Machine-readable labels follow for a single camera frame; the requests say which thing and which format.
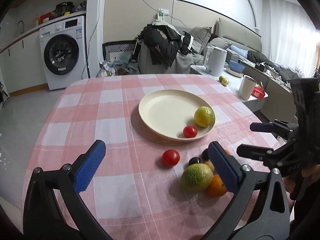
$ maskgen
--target white side table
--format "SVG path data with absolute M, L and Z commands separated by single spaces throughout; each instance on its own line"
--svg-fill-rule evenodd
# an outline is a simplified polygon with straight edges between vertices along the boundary
M 191 65 L 191 68 L 203 76 L 209 76 L 209 77 L 214 78 L 217 81 L 219 80 L 219 77 L 214 77 L 214 76 L 206 73 L 205 66 L 203 66 L 203 65 Z M 226 86 L 226 88 L 230 92 L 232 92 L 241 102 L 243 102 L 252 112 L 255 112 L 255 111 L 262 109 L 262 107 L 268 97 L 267 93 L 265 94 L 263 99 L 257 99 L 254 96 L 250 96 L 250 98 L 248 100 L 243 100 L 238 95 L 239 88 L 240 88 L 243 77 L 242 78 L 235 77 L 235 76 L 229 74 L 225 69 L 222 73 L 222 76 L 225 76 L 230 81 L 229 85 Z

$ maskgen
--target black pot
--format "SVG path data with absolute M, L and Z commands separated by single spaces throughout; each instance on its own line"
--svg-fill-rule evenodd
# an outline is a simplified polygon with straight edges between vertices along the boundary
M 54 12 L 57 15 L 64 15 L 66 12 L 71 12 L 74 7 L 73 2 L 63 2 L 56 5 Z

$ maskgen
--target red cherry tomato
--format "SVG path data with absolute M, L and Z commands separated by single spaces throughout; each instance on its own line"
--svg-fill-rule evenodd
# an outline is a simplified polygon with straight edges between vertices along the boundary
M 180 155 L 175 150 L 167 150 L 162 155 L 162 161 L 167 166 L 175 166 L 180 160 Z
M 186 138 L 196 137 L 197 133 L 198 133 L 197 128 L 195 128 L 195 127 L 192 126 L 192 125 L 188 125 L 188 126 L 186 126 L 186 127 L 183 129 L 183 135 L 184 135 Z

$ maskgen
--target gray tile floor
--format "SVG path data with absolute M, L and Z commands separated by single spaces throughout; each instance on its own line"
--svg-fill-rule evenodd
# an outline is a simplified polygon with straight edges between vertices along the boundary
M 21 208 L 22 186 L 39 132 L 63 90 L 41 90 L 13 97 L 0 110 L 0 149 L 9 161 L 0 162 L 0 195 Z

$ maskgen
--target white cabinet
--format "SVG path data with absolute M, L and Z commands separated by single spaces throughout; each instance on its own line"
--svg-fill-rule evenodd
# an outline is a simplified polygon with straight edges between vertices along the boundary
M 45 84 L 39 32 L 10 46 L 0 54 L 0 66 L 8 93 Z

